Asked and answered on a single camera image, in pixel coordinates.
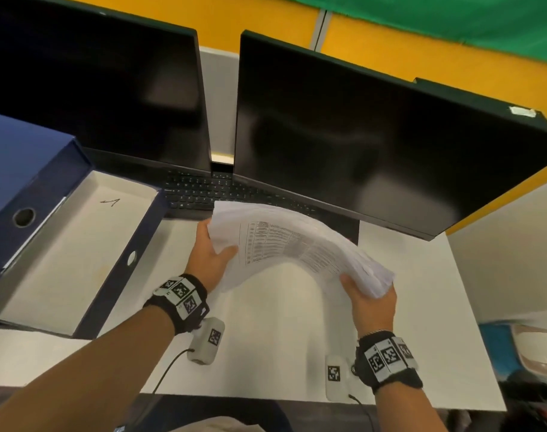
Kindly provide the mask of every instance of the forearm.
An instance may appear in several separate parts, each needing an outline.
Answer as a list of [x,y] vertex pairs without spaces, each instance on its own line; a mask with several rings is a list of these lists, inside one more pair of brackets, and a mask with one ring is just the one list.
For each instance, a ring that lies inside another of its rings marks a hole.
[[111,432],[174,337],[148,306],[55,365],[0,406],[0,431]]
[[375,401],[383,432],[447,432],[421,389],[394,382],[380,388]]

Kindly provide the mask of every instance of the white desk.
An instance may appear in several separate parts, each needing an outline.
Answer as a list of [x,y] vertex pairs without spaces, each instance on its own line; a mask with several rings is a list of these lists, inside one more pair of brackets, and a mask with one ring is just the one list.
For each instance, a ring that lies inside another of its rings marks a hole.
[[[104,331],[136,312],[152,290],[185,267],[196,224],[164,220],[113,309]],[[431,242],[361,223],[359,245],[397,274],[395,332],[420,364],[425,391],[436,408],[505,410],[447,237]],[[355,331],[349,308],[331,308],[301,268],[284,264],[209,298],[212,315],[226,323],[211,366],[180,358],[159,393],[327,401],[325,355],[353,358]],[[144,392],[190,334],[171,343]],[[0,385],[21,386],[85,345],[33,332],[0,329]],[[354,380],[352,393],[374,403]]]

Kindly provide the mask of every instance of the paper sheet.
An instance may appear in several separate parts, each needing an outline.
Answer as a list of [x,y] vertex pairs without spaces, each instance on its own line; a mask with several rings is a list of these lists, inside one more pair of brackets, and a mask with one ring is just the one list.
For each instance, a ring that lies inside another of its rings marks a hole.
[[286,261],[306,269],[329,297],[341,302],[349,301],[338,281],[343,272],[372,297],[383,296],[393,283],[391,271],[338,232],[284,208],[216,202],[208,230],[217,252],[229,245],[239,247],[219,284],[222,291]]

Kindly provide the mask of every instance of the green curtain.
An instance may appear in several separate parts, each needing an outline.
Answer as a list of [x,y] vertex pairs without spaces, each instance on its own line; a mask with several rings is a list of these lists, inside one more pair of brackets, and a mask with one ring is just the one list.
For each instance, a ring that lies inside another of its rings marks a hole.
[[547,62],[547,0],[294,0],[409,32]]

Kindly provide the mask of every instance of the yellow partition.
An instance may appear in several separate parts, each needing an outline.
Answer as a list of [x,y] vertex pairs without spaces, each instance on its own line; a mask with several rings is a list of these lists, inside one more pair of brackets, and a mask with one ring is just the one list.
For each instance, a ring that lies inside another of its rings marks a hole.
[[75,0],[197,30],[200,45],[239,53],[245,29],[309,46],[319,10],[289,0]]
[[[405,80],[416,77],[538,109],[547,64],[332,15],[322,53]],[[448,229],[451,234],[547,182],[547,167]]]

